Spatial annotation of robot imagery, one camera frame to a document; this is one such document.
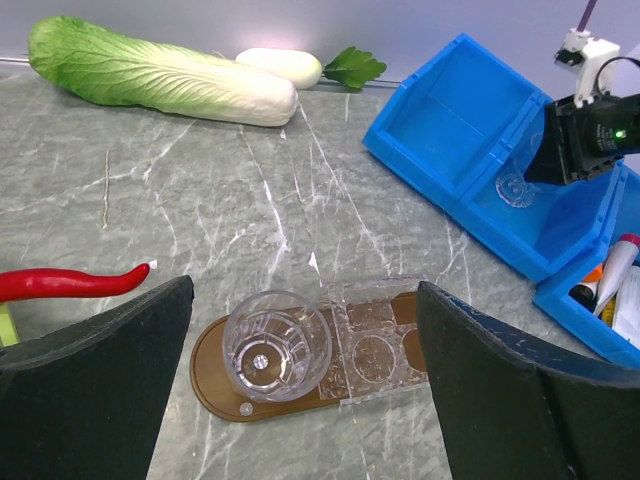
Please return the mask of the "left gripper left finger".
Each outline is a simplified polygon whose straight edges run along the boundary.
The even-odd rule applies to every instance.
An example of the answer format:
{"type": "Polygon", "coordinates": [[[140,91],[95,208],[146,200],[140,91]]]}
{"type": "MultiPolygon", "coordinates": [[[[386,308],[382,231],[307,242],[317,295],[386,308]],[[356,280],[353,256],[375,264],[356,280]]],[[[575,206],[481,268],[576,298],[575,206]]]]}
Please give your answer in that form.
{"type": "Polygon", "coordinates": [[[2,478],[146,478],[193,299],[176,277],[2,349],[2,478]]]}

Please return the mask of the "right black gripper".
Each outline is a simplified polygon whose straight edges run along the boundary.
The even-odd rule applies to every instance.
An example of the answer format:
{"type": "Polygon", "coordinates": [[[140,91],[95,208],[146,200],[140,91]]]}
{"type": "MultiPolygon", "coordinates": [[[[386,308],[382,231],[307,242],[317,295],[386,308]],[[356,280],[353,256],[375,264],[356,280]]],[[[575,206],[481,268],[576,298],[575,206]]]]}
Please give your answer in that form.
{"type": "Polygon", "coordinates": [[[610,171],[619,155],[590,153],[582,133],[586,115],[572,97],[565,97],[549,109],[551,119],[543,132],[532,137],[533,157],[524,180],[533,184],[569,185],[592,180],[610,171]]]}

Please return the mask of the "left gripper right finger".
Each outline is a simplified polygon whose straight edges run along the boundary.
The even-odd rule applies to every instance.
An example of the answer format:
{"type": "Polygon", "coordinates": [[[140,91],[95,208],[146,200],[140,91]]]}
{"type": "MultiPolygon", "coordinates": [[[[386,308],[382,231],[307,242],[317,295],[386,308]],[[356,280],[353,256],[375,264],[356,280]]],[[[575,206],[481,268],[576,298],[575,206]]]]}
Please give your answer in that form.
{"type": "Polygon", "coordinates": [[[416,321],[453,478],[638,478],[638,370],[546,342],[428,281],[416,321]]]}

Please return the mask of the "clear acrylic toothbrush holder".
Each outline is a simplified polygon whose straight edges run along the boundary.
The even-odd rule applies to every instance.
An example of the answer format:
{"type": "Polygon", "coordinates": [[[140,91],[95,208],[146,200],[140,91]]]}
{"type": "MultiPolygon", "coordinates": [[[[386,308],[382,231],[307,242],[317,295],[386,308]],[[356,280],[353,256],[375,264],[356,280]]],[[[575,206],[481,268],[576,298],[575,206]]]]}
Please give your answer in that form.
{"type": "Polygon", "coordinates": [[[426,276],[330,284],[321,305],[333,337],[320,399],[358,403],[428,384],[416,326],[416,291],[426,276]]]}

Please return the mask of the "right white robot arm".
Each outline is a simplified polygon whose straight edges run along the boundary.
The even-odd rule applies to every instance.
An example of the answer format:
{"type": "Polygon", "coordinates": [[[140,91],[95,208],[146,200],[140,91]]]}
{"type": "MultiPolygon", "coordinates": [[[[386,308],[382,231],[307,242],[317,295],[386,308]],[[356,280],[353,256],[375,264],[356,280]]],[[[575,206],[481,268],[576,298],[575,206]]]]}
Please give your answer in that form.
{"type": "Polygon", "coordinates": [[[524,180],[566,186],[610,171],[639,152],[639,96],[607,95],[578,108],[571,97],[544,109],[540,146],[524,180]]]}

